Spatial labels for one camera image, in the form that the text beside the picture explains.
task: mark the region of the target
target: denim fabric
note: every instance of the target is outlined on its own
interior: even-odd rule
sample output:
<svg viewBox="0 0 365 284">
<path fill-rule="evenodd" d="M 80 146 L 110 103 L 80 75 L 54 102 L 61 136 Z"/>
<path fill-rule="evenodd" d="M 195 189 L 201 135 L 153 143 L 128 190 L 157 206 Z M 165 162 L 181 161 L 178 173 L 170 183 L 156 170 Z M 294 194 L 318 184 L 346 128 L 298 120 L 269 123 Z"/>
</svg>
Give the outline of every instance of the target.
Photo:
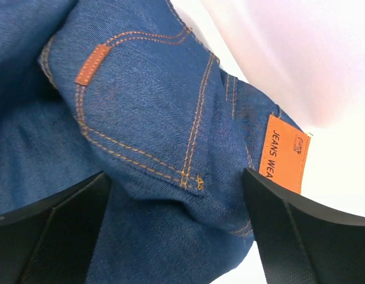
<svg viewBox="0 0 365 284">
<path fill-rule="evenodd" d="M 221 70 L 168 0 L 0 0 L 0 214 L 106 171 L 86 283 L 209 283 L 235 268 L 253 242 L 241 174 L 259 167 L 270 114 L 297 127 Z"/>
</svg>

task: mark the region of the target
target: jeans wear label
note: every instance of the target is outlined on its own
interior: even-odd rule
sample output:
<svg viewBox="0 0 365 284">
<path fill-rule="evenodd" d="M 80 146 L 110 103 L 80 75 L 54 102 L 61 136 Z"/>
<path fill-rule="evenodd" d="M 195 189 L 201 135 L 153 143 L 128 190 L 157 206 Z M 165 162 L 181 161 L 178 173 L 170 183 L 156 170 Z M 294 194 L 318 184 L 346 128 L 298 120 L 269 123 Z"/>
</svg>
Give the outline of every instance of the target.
<svg viewBox="0 0 365 284">
<path fill-rule="evenodd" d="M 310 137 L 274 115 L 269 116 L 260 174 L 301 194 Z"/>
</svg>

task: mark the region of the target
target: orange label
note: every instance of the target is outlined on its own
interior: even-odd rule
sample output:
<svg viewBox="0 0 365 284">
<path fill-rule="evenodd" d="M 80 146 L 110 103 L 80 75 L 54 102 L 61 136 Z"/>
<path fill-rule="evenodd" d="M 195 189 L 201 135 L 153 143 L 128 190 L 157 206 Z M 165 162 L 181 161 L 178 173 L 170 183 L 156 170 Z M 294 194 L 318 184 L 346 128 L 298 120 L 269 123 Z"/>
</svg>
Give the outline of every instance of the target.
<svg viewBox="0 0 365 284">
<path fill-rule="evenodd" d="M 82 86 L 88 86 L 92 80 L 99 65 L 102 63 L 106 55 L 109 53 L 111 46 L 98 44 L 92 54 L 89 56 L 85 64 L 82 66 L 75 82 Z"/>
<path fill-rule="evenodd" d="M 290 191 L 301 194 L 309 144 L 309 136 L 270 115 L 260 174 Z"/>
</svg>

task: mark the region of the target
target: leather patch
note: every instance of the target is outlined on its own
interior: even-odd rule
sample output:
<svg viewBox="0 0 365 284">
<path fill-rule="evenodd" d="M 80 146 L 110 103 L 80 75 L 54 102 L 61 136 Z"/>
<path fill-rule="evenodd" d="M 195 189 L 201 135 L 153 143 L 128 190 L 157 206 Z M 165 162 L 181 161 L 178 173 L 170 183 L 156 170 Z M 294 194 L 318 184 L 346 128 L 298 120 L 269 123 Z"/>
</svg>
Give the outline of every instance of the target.
<svg viewBox="0 0 365 284">
<path fill-rule="evenodd" d="M 290 191 L 301 194 L 309 143 L 310 137 L 305 133 L 270 115 L 260 174 Z"/>
<path fill-rule="evenodd" d="M 97 71 L 99 65 L 102 63 L 106 55 L 109 53 L 111 46 L 105 44 L 98 44 L 92 54 L 89 56 L 85 64 L 82 66 L 75 82 L 82 86 L 88 86 Z"/>
</svg>

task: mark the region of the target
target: black plastic piece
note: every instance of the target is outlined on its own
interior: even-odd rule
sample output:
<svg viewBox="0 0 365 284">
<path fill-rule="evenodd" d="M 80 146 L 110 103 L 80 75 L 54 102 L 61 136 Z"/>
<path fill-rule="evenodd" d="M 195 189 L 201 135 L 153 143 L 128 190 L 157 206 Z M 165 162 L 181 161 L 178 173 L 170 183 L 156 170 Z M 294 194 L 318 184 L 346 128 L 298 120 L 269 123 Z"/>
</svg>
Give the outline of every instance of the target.
<svg viewBox="0 0 365 284">
<path fill-rule="evenodd" d="M 365 284 L 365 218 L 291 192 L 251 169 L 244 194 L 268 284 Z"/>
<path fill-rule="evenodd" d="M 0 284 L 83 284 L 111 182 L 98 173 L 0 216 Z"/>
</svg>

